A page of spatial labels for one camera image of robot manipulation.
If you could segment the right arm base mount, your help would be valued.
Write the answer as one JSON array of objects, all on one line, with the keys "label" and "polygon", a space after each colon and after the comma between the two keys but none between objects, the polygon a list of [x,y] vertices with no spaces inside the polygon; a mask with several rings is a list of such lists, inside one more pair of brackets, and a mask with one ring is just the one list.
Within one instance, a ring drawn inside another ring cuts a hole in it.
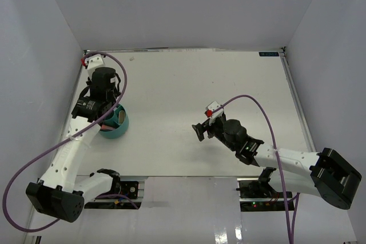
[{"label": "right arm base mount", "polygon": [[236,191],[242,213],[285,211],[283,192],[275,191],[258,180],[240,179]]}]

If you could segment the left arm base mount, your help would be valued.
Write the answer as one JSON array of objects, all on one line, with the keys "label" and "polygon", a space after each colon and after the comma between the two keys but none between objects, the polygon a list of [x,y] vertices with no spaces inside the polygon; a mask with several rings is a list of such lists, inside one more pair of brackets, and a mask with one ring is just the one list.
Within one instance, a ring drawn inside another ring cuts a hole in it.
[{"label": "left arm base mount", "polygon": [[121,181],[117,189],[106,198],[97,198],[88,202],[85,209],[98,210],[138,210],[144,197],[143,181]]}]

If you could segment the blue cap spray bottle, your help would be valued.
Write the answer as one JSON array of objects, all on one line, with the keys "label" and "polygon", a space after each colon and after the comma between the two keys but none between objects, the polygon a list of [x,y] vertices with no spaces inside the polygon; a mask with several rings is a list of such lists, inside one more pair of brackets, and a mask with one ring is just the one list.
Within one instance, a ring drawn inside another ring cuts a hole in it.
[{"label": "blue cap spray bottle", "polygon": [[121,111],[118,113],[118,123],[119,123],[119,124],[124,123],[124,121],[125,121],[125,117],[126,117],[125,110],[121,110]]}]

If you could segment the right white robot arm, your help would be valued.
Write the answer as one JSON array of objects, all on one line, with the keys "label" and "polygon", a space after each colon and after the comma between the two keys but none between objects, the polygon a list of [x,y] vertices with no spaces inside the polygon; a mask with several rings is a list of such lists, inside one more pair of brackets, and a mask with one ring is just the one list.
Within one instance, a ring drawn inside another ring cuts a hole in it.
[{"label": "right white robot arm", "polygon": [[217,118],[192,126],[199,141],[216,138],[236,158],[246,164],[262,167],[259,193],[274,196],[285,183],[290,192],[311,194],[342,210],[351,208],[361,182],[361,174],[336,150],[303,152],[274,149],[273,146],[247,134],[236,119]]}]

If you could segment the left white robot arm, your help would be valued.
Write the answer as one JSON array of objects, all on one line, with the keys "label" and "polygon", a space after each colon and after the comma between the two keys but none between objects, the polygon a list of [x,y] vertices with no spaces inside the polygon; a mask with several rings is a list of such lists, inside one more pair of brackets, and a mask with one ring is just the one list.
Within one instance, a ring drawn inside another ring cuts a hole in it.
[{"label": "left white robot arm", "polygon": [[101,128],[101,117],[116,103],[121,79],[115,69],[96,68],[87,80],[71,112],[70,141],[62,145],[37,183],[29,183],[26,195],[37,212],[74,222],[85,204],[75,180],[83,156]]}]

